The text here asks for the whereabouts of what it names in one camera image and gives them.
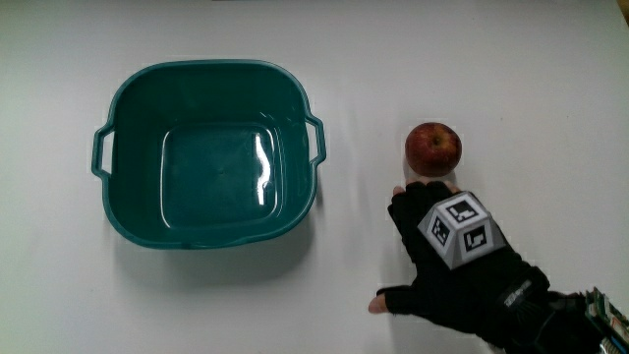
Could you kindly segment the person's right hand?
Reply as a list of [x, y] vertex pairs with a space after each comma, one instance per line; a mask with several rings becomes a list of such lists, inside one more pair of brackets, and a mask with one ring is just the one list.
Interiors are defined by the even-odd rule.
[[418, 316], [503, 349], [530, 345], [552, 315], [542, 271], [509, 245], [450, 269], [418, 228], [433, 205], [458, 193], [426, 179], [394, 188], [388, 212], [417, 276], [410, 285], [379, 289], [369, 312]]

